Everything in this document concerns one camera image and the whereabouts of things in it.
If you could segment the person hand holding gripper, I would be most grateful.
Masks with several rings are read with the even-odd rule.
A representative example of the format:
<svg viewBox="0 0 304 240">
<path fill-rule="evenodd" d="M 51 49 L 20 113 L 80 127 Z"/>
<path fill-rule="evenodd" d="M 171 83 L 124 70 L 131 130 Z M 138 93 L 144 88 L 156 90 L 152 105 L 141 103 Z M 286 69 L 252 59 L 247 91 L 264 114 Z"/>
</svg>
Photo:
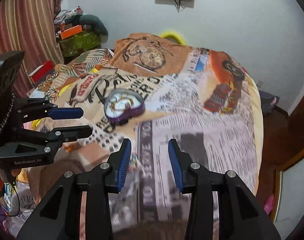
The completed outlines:
<svg viewBox="0 0 304 240">
<path fill-rule="evenodd" d="M 5 170 L 0 168 L 0 178 L 4 183 L 13 183 L 21 173 L 21 168 L 14 170 Z"/>
</svg>

